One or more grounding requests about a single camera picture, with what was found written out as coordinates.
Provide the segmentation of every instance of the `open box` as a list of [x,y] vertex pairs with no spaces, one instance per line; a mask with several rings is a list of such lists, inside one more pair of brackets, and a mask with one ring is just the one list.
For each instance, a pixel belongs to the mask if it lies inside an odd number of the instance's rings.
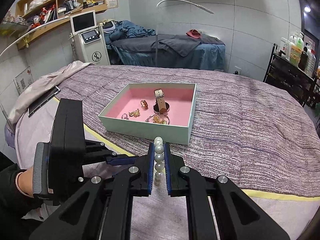
[[[153,123],[146,119],[155,114],[154,90],[162,89],[170,110],[166,114],[170,124]],[[140,101],[146,100],[148,109]],[[133,83],[126,85],[99,114],[103,126],[111,132],[153,140],[160,136],[164,142],[188,145],[196,108],[196,84],[189,83]],[[139,109],[139,117],[129,112]],[[127,114],[129,120],[121,119]]]

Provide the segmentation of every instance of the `pearl strand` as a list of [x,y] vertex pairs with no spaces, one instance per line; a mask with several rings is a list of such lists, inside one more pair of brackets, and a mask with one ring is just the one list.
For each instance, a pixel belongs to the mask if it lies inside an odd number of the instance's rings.
[[155,186],[160,186],[162,179],[164,177],[164,148],[163,148],[163,140],[161,137],[156,137],[154,140],[154,145],[155,145],[155,169],[156,169],[156,173],[155,173]]

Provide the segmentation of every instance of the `beige watch strap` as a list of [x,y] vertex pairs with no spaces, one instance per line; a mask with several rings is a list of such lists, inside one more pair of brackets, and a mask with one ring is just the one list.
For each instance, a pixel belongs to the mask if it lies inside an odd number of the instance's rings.
[[164,93],[162,92],[162,89],[155,90],[155,96],[156,96],[156,102],[159,106],[159,113],[163,114],[167,111],[167,107],[165,106],[164,101]]

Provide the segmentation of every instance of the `lamp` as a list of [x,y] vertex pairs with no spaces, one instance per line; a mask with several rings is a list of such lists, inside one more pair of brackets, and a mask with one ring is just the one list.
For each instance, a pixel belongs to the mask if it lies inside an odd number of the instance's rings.
[[[58,21],[61,21],[61,20],[67,19],[67,18],[69,18],[69,16],[65,16],[65,17],[63,17],[63,18],[59,18],[59,19],[56,19],[56,20],[47,22],[47,23],[42,24],[42,25],[39,25],[38,27],[32,29],[31,31],[23,34],[20,38],[18,38],[18,39],[15,40],[13,43],[11,43],[7,48],[5,48],[4,51],[2,51],[2,53],[0,54],[0,58],[1,58],[1,56],[2,56],[9,48],[11,48],[13,45],[17,44],[19,41],[21,41],[21,40],[22,40],[24,37],[26,37],[27,35],[35,32],[36,30],[38,30],[38,29],[40,29],[40,28],[42,28],[42,27],[45,27],[45,26],[47,26],[47,25],[49,25],[49,24],[51,24],[51,23],[58,22]],[[9,128],[12,130],[12,132],[14,132],[13,125],[10,123],[9,118],[8,118],[8,115],[7,115],[7,113],[6,113],[5,109],[4,109],[1,101],[0,101],[0,108],[1,108],[1,111],[2,111],[2,113],[3,113],[3,115],[4,115],[4,117],[5,117],[6,120],[7,120],[7,123],[8,123],[8,125],[9,125]]]
[[[190,3],[190,4],[200,8],[200,9],[202,9],[202,10],[208,12],[208,13],[214,14],[213,11],[207,9],[206,7],[203,7],[203,6],[199,5],[199,4],[192,3],[192,2],[189,2],[189,1],[186,1],[186,0],[162,0],[157,4],[157,8],[159,8],[159,5],[161,3],[163,3],[163,2],[165,2],[165,1],[182,1],[182,2],[186,2],[186,3]],[[158,25],[159,25],[158,23],[159,23],[159,21],[157,21],[157,25],[156,25],[156,67],[158,67]]]

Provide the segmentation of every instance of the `person's hand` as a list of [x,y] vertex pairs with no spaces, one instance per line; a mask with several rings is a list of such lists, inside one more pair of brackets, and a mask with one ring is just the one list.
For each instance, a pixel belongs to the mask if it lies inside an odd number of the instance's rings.
[[32,196],[32,174],[33,167],[26,170],[18,177],[18,186],[19,188],[29,196]]

